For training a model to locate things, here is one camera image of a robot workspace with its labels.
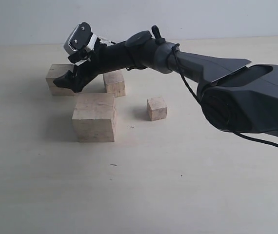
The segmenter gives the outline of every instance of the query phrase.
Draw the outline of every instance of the white table surface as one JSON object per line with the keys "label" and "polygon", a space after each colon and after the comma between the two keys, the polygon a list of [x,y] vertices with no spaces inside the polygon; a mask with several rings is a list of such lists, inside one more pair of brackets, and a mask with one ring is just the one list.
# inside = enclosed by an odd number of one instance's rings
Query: white table surface
{"label": "white table surface", "polygon": [[[278,64],[278,37],[180,43]],[[149,69],[123,70],[116,142],[77,143],[52,63],[68,63],[62,45],[0,47],[0,234],[278,233],[278,149],[214,129],[178,74]],[[102,76],[85,92],[104,92]],[[168,118],[149,122],[157,96]]]}

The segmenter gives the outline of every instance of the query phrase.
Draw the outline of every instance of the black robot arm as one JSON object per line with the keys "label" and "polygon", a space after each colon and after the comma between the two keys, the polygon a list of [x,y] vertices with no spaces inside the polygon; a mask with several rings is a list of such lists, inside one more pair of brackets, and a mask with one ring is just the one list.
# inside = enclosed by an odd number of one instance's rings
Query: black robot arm
{"label": "black robot arm", "polygon": [[246,59],[181,52],[178,45],[160,36],[156,26],[152,32],[154,38],[143,31],[118,44],[96,43],[89,59],[76,66],[73,73],[55,79],[55,85],[81,92],[97,75],[115,70],[174,71],[198,83],[193,95],[214,127],[246,139],[252,138],[242,134],[278,137],[278,65],[248,67],[250,61]]}

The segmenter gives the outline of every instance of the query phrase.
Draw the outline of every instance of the black cable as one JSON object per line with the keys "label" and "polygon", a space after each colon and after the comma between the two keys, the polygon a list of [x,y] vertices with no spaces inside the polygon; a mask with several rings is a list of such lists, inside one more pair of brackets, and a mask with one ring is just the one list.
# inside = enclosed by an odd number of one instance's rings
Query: black cable
{"label": "black cable", "polygon": [[[190,93],[192,94],[192,96],[195,98],[195,100],[198,102],[198,104],[201,106],[201,102],[199,100],[199,98],[197,97],[197,95],[194,93],[194,91],[192,90],[192,88],[189,86],[188,82],[186,81],[184,75],[183,75],[183,70],[181,68],[181,65],[178,61],[178,58],[177,58],[177,47],[179,47],[180,44],[176,44],[172,47],[172,51],[173,51],[173,54],[174,54],[174,57],[175,57],[175,62],[176,62],[176,66],[177,66],[177,69],[178,69],[178,72],[184,82],[184,84],[187,86],[188,90],[190,91]],[[278,148],[278,144],[277,143],[274,143],[274,142],[271,142],[271,141],[266,141],[266,140],[262,140],[262,139],[258,139],[258,138],[253,138],[253,137],[250,137],[250,136],[246,136],[246,135],[243,135],[241,133],[238,133],[236,131],[231,131],[233,134],[243,138],[243,139],[246,139],[246,140],[250,140],[250,141],[254,141],[254,142],[258,142],[258,143],[262,143],[262,144],[266,144],[266,145],[271,145],[271,146],[274,146],[274,147],[277,147]]]}

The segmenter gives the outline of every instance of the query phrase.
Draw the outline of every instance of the small wooden cube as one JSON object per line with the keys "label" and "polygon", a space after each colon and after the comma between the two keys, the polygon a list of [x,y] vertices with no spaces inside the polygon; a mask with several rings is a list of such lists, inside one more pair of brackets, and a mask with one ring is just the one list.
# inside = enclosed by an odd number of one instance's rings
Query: small wooden cube
{"label": "small wooden cube", "polygon": [[147,111],[151,121],[167,118],[167,106],[162,97],[147,99]]}
{"label": "small wooden cube", "polygon": [[103,81],[107,93],[114,94],[116,98],[126,95],[125,81],[121,70],[104,73]]}
{"label": "small wooden cube", "polygon": [[113,94],[80,94],[72,116],[79,142],[114,142],[116,108]]}
{"label": "small wooden cube", "polygon": [[67,71],[73,71],[74,65],[72,64],[52,64],[50,70],[46,76],[46,81],[50,92],[54,96],[75,96],[76,94],[70,90],[65,88],[57,87],[53,81],[55,78],[59,78],[63,76]]}

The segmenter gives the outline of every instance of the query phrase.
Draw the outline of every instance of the wooden block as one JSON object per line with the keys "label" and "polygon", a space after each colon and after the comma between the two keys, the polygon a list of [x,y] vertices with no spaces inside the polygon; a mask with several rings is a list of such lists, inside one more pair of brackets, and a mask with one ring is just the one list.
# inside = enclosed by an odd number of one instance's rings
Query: wooden block
{"label": "wooden block", "polygon": [[80,94],[72,116],[79,142],[114,142],[116,109],[113,94]]}
{"label": "wooden block", "polygon": [[162,97],[147,99],[147,111],[151,121],[165,119],[167,117],[167,106]]}
{"label": "wooden block", "polygon": [[46,81],[49,90],[54,96],[75,96],[76,94],[70,89],[58,88],[53,80],[63,76],[68,70],[73,71],[74,65],[72,64],[52,64],[46,76]]}
{"label": "wooden block", "polygon": [[105,90],[109,94],[122,97],[126,95],[125,81],[121,70],[103,74]]}

